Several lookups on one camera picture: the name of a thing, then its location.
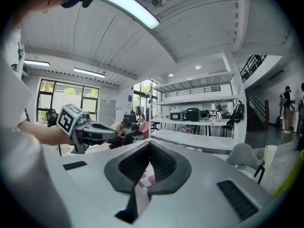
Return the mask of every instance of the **stair railing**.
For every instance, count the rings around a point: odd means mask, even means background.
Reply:
[[[245,66],[241,70],[243,82],[245,82],[261,66],[267,55],[250,55]]]
[[[268,130],[269,128],[269,101],[265,100],[264,104],[262,104],[257,98],[255,98],[253,95],[247,94],[247,102],[252,104],[255,109],[257,109],[260,112],[260,115],[262,116],[262,122],[265,124],[265,129]]]

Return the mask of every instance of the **white shelf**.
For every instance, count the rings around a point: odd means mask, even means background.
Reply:
[[[242,98],[240,95],[227,95],[227,96],[214,96],[204,98],[193,98],[193,99],[182,99],[173,101],[155,102],[152,105],[186,105],[186,104],[197,104],[197,103],[221,103],[230,102]]]
[[[164,124],[182,124],[182,125],[196,125],[196,126],[226,126],[229,119],[201,119],[200,121],[173,121],[168,118],[155,118],[151,122]]]
[[[152,138],[188,145],[204,149],[231,151],[237,144],[233,138],[203,136],[189,133],[180,133],[169,130],[159,130],[151,133]]]
[[[178,90],[224,85],[229,84],[235,74],[236,72],[234,71],[214,74],[197,74],[192,77],[175,80],[168,84],[153,87],[153,89],[162,93],[168,93]]]

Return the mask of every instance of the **handheld controller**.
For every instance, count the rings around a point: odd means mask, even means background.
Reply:
[[[57,125],[70,136],[74,144],[72,153],[84,154],[90,145],[102,144],[104,140],[113,139],[116,132],[100,122],[92,122],[90,114],[73,104],[62,106]]]

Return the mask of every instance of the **ceiling light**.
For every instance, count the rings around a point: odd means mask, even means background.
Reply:
[[[40,61],[32,61],[32,60],[24,60],[24,63],[28,64],[28,65],[35,65],[35,66],[45,66],[45,67],[49,66],[48,62],[40,62]]]
[[[159,26],[160,24],[158,19],[136,0],[108,0],[108,1],[116,4],[122,9],[133,14],[136,18],[138,18],[142,23],[144,23],[150,29],[153,29]]]
[[[101,78],[105,77],[104,74],[98,74],[98,73],[94,73],[94,72],[91,72],[91,71],[83,70],[83,69],[80,69],[80,68],[74,68],[74,72],[79,72],[79,73],[83,73],[83,74],[89,74],[89,75],[93,75],[93,76],[101,77]]]

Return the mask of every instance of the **door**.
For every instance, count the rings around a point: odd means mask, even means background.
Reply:
[[[100,99],[99,121],[104,125],[111,126],[115,123],[116,101]]]

